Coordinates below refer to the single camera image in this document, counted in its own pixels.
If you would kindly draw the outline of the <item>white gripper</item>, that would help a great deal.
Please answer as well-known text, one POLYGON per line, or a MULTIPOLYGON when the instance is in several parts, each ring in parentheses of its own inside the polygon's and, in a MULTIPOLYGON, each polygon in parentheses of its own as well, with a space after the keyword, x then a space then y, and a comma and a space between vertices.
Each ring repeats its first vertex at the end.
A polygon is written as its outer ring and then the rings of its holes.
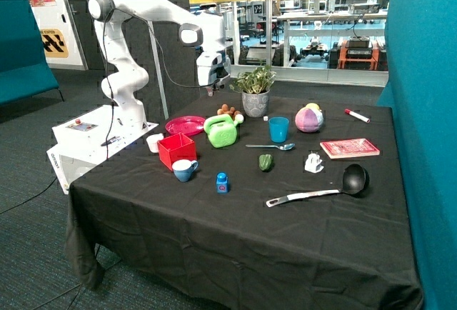
POLYGON ((231 77, 231 60, 225 51, 204 51, 196 60, 199 86, 207 87, 209 96, 214 86, 225 84, 231 77))

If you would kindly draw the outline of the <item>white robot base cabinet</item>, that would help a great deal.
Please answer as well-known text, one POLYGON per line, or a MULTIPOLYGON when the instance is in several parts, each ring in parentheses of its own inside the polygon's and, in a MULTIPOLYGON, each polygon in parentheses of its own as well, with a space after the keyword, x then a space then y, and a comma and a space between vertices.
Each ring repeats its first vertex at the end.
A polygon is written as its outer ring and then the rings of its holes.
POLYGON ((117 106, 103 105, 52 128, 57 144, 47 151, 60 186, 70 184, 157 126, 139 122, 136 128, 117 106))

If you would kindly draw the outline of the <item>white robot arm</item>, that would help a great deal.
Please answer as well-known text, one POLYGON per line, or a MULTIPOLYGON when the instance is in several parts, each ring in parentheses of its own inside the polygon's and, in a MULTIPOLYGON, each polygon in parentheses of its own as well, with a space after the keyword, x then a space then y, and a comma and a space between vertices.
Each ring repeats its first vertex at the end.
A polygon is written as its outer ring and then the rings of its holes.
POLYGON ((174 22, 184 46, 203 49, 197 58, 200 86, 211 88, 225 84, 231 74, 231 60, 226 54, 224 18, 220 14, 199 15, 168 0, 89 0, 89 12, 105 59, 116 73, 102 81, 102 90, 120 108, 123 127, 142 130, 146 127, 144 105, 134 92, 149 81, 146 70, 132 58, 121 25, 136 17, 144 21, 174 22))

